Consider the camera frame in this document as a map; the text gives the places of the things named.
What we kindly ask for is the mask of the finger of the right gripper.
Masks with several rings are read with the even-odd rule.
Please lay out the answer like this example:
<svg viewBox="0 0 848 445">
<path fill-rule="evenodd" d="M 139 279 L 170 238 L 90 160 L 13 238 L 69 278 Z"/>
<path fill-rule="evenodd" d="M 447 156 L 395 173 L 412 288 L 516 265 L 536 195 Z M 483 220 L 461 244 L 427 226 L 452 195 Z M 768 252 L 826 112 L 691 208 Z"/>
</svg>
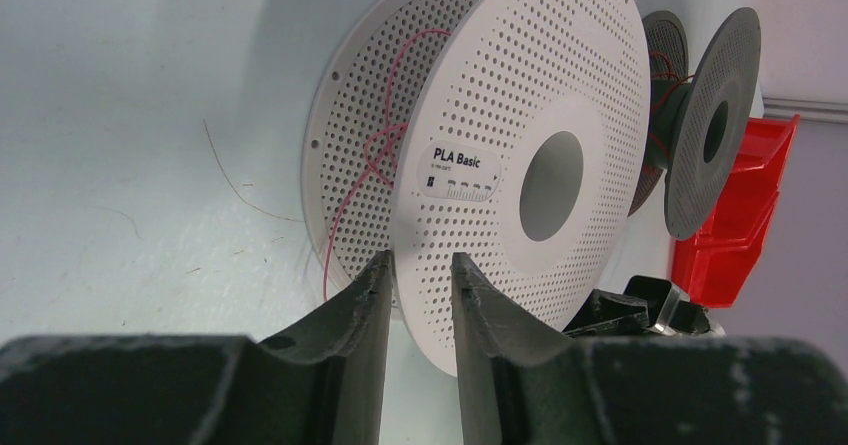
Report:
<svg viewBox="0 0 848 445">
<path fill-rule="evenodd" d="M 621 293 L 595 289 L 563 329 L 567 337 L 723 337 L 708 309 L 665 279 L 635 275 Z"/>
</svg>

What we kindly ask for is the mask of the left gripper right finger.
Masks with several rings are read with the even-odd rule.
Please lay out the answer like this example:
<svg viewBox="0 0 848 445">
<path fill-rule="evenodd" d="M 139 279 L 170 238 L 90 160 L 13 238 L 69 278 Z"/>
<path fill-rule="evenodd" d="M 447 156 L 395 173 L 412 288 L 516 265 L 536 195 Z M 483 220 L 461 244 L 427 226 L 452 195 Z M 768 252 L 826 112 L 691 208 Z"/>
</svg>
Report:
<svg viewBox="0 0 848 445">
<path fill-rule="evenodd" d="M 572 339 L 451 264 L 467 444 L 843 444 L 847 382 L 773 337 Z"/>
</svg>

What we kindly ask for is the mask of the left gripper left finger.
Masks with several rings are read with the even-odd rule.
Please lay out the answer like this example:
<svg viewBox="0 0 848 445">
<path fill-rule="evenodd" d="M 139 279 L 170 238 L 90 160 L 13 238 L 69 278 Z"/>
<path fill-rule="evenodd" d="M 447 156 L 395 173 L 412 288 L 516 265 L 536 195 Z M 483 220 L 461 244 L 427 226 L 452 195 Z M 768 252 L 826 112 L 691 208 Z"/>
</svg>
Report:
<svg viewBox="0 0 848 445">
<path fill-rule="evenodd" d="M 374 444 L 392 257 L 254 341 L 44 335 L 1 349 L 5 444 Z"/>
</svg>

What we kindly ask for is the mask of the dark grey spool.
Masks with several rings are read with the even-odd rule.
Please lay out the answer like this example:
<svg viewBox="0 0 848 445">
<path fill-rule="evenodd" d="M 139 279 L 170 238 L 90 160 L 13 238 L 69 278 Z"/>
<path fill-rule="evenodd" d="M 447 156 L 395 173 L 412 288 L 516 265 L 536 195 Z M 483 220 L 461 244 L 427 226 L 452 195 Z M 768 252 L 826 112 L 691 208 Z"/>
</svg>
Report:
<svg viewBox="0 0 848 445">
<path fill-rule="evenodd" d="M 668 233 L 691 238 L 726 185 L 757 88 L 761 25 L 750 7 L 733 11 L 711 38 L 693 74 L 683 25 L 670 11 L 642 20 L 651 78 L 649 128 L 637 189 L 638 211 L 659 182 Z"/>
</svg>

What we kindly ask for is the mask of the white translucent spool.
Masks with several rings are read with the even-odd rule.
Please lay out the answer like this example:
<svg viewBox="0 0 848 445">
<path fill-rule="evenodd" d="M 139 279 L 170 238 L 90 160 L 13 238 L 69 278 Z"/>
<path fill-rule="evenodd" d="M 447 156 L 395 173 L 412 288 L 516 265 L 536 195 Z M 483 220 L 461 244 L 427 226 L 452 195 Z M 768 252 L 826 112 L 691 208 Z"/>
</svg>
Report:
<svg viewBox="0 0 848 445">
<path fill-rule="evenodd" d="M 316 91 L 306 227 L 334 294 L 379 251 L 421 352 L 457 372 L 450 263 L 555 329 L 597 286 L 648 132 L 634 0 L 379 0 Z"/>
</svg>

